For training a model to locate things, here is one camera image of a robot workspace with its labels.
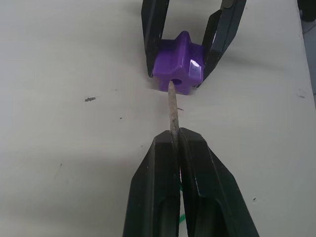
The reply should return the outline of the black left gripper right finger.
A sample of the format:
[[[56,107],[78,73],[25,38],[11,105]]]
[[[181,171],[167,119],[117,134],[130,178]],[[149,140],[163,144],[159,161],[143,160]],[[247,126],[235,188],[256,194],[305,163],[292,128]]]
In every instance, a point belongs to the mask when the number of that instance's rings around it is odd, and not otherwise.
[[[188,236],[259,235],[234,176],[200,134],[180,129],[179,162]]]

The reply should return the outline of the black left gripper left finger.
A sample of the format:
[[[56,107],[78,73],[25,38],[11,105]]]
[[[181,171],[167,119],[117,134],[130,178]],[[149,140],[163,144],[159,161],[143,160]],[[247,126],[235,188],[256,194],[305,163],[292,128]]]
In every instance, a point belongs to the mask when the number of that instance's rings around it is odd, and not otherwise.
[[[124,237],[177,237],[180,173],[171,134],[157,135],[130,184]]]

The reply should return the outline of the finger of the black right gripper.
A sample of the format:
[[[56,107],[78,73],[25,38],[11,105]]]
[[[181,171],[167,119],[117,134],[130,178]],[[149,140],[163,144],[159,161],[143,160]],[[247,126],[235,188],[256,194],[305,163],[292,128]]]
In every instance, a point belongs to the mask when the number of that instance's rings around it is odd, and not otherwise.
[[[246,0],[223,0],[220,9],[208,18],[202,44],[197,46],[201,79],[197,87],[213,72],[237,34]]]
[[[141,21],[143,30],[146,66],[149,77],[153,69],[165,25],[169,0],[143,0]]]

